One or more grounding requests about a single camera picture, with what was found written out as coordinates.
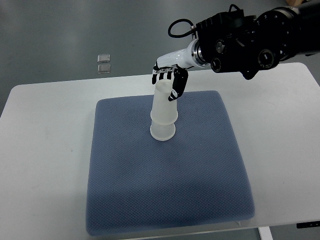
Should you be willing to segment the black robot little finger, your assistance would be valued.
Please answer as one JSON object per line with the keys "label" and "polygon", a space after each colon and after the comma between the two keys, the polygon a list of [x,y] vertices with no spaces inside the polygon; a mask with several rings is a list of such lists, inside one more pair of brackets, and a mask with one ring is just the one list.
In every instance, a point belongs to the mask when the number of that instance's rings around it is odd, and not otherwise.
{"label": "black robot little finger", "polygon": [[151,83],[152,83],[153,85],[155,85],[156,82],[157,82],[157,76],[158,76],[158,74],[159,74],[159,67],[158,67],[158,64],[157,64],[157,62],[156,62],[155,65],[154,65],[153,68],[152,68]]}

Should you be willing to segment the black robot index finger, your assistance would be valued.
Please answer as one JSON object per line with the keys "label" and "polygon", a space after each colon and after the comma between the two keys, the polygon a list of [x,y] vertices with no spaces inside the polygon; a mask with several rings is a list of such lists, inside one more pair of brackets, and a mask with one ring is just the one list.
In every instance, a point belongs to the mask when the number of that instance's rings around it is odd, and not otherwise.
{"label": "black robot index finger", "polygon": [[167,70],[167,79],[168,80],[173,80],[174,79],[174,68],[169,68]]}

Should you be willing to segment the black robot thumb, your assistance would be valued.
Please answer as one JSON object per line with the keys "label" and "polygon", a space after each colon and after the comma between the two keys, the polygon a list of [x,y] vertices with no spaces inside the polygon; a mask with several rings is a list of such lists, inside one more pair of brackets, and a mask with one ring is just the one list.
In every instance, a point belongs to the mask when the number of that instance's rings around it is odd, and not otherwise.
{"label": "black robot thumb", "polygon": [[185,68],[174,69],[172,90],[168,97],[169,102],[177,100],[183,95],[187,85],[188,77],[189,74]]}

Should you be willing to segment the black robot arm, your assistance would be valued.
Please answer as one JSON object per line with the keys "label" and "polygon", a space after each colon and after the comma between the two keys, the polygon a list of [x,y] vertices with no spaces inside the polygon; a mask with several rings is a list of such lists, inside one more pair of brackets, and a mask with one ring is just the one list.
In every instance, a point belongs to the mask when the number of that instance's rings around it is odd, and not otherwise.
{"label": "black robot arm", "polygon": [[320,3],[277,7],[260,16],[245,15],[235,4],[196,24],[187,36],[187,48],[160,56],[152,70],[152,83],[172,80],[168,100],[180,98],[188,69],[211,67],[215,73],[239,72],[251,80],[259,71],[275,68],[298,55],[320,51]]}

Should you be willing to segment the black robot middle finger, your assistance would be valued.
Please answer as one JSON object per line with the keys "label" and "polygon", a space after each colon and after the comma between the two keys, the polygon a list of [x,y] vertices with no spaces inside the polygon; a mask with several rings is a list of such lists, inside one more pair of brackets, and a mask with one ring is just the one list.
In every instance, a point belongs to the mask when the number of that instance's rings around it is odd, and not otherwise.
{"label": "black robot middle finger", "polygon": [[161,79],[166,79],[167,78],[167,74],[168,74],[168,70],[165,68],[165,69],[162,69],[161,70]]}

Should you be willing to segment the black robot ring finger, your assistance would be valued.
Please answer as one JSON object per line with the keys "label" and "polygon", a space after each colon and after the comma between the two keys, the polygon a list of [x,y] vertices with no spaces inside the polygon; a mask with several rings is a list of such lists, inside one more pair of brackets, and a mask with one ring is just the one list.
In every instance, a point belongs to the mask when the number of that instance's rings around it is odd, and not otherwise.
{"label": "black robot ring finger", "polygon": [[163,70],[160,69],[158,72],[157,72],[157,80],[160,81],[163,79]]}

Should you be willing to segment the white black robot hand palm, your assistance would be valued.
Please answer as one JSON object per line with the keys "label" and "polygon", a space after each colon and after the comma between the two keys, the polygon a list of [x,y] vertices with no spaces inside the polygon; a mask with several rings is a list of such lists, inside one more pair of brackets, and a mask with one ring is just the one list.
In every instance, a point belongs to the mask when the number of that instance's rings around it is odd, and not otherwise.
{"label": "white black robot hand palm", "polygon": [[159,69],[173,68],[174,66],[178,66],[182,69],[187,69],[190,67],[200,67],[200,63],[195,57],[195,46],[197,42],[198,40],[195,39],[188,45],[187,48],[160,56],[156,60],[156,66]]}

